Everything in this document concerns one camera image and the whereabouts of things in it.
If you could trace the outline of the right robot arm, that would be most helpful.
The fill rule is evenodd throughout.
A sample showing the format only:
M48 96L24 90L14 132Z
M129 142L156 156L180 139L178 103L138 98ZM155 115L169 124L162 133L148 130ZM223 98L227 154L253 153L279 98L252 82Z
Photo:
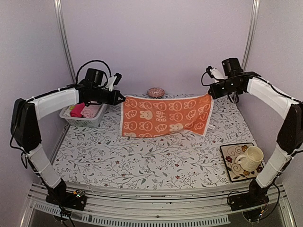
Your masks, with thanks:
M249 184L246 193L238 192L227 198L231 210L243 210L268 204L267 192L276 185L291 160L303 151L303 103L275 87L256 72L244 71L237 58L222 61L223 73L209 66L205 72L214 79L208 84L213 99L247 93L268 105L280 116L275 148L263 170Z

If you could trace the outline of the orange patterned towel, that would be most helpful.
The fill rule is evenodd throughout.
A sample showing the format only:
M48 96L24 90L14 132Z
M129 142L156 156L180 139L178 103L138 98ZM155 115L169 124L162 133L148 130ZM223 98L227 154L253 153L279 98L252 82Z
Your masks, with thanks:
M205 136L213 105L209 94L174 99L127 96L121 104L120 134L124 137L155 138L189 131Z

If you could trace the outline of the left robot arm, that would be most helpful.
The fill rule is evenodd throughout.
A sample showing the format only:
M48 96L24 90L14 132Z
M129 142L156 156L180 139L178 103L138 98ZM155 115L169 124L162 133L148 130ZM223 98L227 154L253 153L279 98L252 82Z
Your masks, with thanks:
M14 103L10 129L11 140L17 143L14 148L21 151L21 155L25 157L23 163L32 168L47 188L46 202L61 209L84 210L87 197L83 190L67 191L65 181L55 171L43 149L39 122L71 105L118 105L124 102L125 97L114 89L122 75L116 73L110 76L105 84L101 83L103 76L103 71L89 68L85 78L77 84L29 99L19 98Z

